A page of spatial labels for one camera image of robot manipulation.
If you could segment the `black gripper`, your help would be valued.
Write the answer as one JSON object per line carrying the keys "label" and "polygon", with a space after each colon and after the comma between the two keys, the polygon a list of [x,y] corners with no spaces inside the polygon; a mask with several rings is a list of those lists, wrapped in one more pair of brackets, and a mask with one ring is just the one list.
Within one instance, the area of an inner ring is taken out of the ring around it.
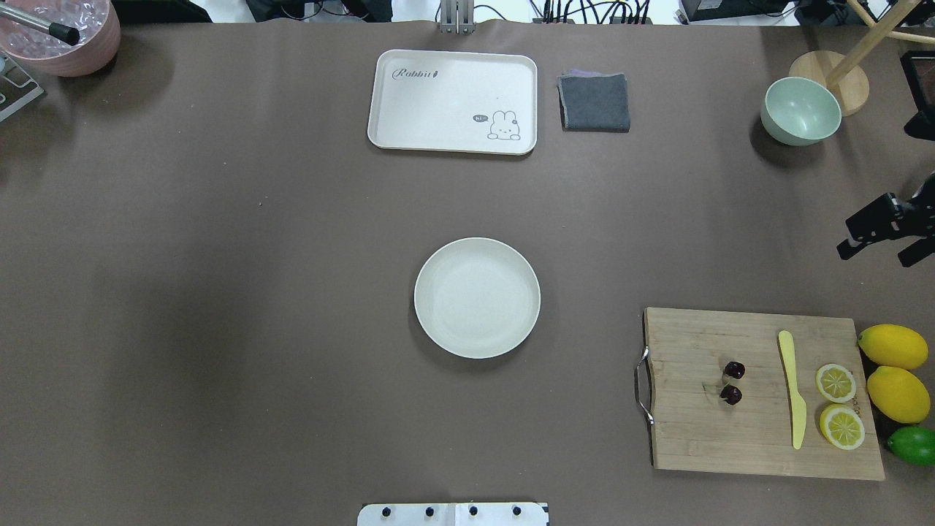
{"label": "black gripper", "polygon": [[837,245],[839,258],[846,261],[872,243],[920,237],[897,254],[903,267],[912,267],[935,251],[933,236],[933,196],[918,192],[909,200],[885,193],[846,220],[848,237]]}

